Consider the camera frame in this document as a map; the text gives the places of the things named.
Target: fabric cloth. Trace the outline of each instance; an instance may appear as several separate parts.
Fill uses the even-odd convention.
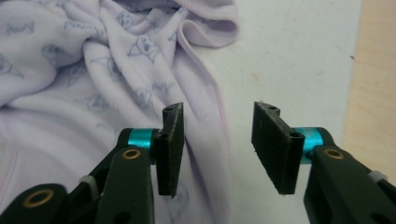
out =
[[[177,196],[156,223],[230,223],[230,155],[219,88],[191,45],[237,33],[233,0],[0,3],[0,210],[43,183],[70,191],[124,128],[161,128],[184,103]]]

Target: wooden surface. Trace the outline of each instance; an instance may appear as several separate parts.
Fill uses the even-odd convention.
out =
[[[343,148],[396,185],[396,1],[363,0]]]

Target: white cable tie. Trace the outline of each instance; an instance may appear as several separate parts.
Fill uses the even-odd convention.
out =
[[[369,176],[372,178],[372,180],[375,183],[378,183],[382,179],[388,180],[388,177],[386,175],[383,175],[379,171],[372,171],[372,172],[369,173]]]
[[[96,184],[96,180],[93,176],[91,175],[84,175],[80,180],[79,183],[86,183],[90,187],[91,190],[91,197],[92,200],[96,200],[99,198],[99,190],[98,186]]]

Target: lavender cloth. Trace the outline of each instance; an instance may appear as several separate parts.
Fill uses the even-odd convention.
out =
[[[0,210],[37,184],[73,189],[123,128],[161,128],[183,102],[178,193],[157,196],[153,180],[156,222],[231,223],[219,89],[191,45],[236,33],[233,0],[0,3]]]

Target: white table surface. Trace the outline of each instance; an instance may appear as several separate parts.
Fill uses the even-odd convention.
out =
[[[240,34],[195,48],[219,83],[233,151],[234,223],[308,223],[303,197],[278,195],[250,143],[253,102],[276,105],[291,127],[326,128],[340,144],[361,0],[237,0]]]

